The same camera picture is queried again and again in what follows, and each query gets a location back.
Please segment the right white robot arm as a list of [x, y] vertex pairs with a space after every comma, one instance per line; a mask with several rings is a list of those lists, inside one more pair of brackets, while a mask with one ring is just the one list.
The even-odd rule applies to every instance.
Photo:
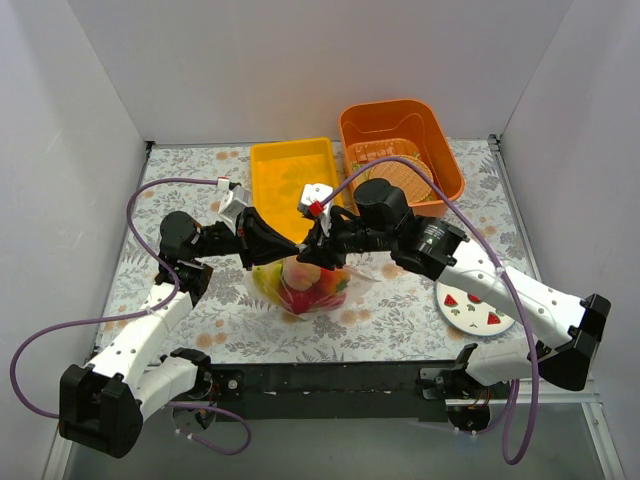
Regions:
[[466, 346], [442, 378], [464, 397], [487, 386], [542, 378], [568, 390], [585, 388], [611, 309], [598, 294], [564, 294], [494, 256], [454, 225], [412, 212], [404, 193], [383, 179], [356, 189], [357, 214], [333, 205], [333, 190], [307, 184], [298, 209], [314, 225], [298, 256], [302, 263], [341, 268], [349, 254], [385, 251], [404, 270], [462, 290], [521, 323], [524, 338]]

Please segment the clear zip top bag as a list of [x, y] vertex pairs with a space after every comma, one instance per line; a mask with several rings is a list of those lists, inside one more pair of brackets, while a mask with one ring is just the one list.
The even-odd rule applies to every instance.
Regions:
[[301, 318], [340, 310], [361, 299], [375, 283], [349, 266], [329, 270], [294, 256], [255, 266], [246, 276], [252, 295]]

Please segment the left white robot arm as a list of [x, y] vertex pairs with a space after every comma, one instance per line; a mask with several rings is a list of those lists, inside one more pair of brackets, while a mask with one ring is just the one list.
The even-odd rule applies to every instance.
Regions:
[[233, 226], [202, 226], [185, 212], [172, 212], [162, 220], [160, 235], [163, 263], [141, 318], [85, 366], [68, 367], [60, 380], [60, 435], [114, 458], [125, 456], [144, 421], [174, 399], [214, 404], [241, 397], [243, 373], [216, 372], [201, 351], [179, 348], [160, 366], [148, 366], [206, 292], [213, 270], [203, 258], [237, 255], [250, 269], [298, 252], [253, 207], [244, 208]]

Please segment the orange fake bell pepper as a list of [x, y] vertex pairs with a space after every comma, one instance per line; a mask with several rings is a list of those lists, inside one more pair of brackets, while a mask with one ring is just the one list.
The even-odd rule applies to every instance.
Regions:
[[315, 287], [322, 297], [330, 297], [343, 292], [350, 280], [351, 275], [343, 269], [323, 269]]

